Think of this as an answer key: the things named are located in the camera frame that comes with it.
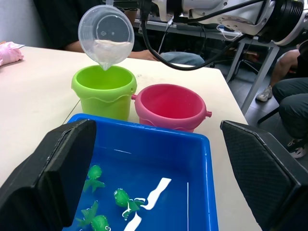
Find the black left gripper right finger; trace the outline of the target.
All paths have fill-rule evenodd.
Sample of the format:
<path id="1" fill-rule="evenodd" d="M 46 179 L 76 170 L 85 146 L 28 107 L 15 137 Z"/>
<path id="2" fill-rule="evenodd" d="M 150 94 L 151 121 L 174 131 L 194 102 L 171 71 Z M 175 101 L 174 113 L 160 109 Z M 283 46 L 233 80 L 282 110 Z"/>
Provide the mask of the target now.
<path id="1" fill-rule="evenodd" d="M 308 171 L 269 132 L 220 124 L 236 181 L 263 231 L 308 229 Z"/>

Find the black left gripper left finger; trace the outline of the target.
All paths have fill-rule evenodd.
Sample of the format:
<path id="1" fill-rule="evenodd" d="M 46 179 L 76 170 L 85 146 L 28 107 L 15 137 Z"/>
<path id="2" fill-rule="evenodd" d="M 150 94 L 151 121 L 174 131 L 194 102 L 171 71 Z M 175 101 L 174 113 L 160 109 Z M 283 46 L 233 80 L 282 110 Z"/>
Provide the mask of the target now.
<path id="1" fill-rule="evenodd" d="M 93 155 L 96 123 L 48 132 L 0 189 L 3 231 L 60 231 L 72 225 Z"/>

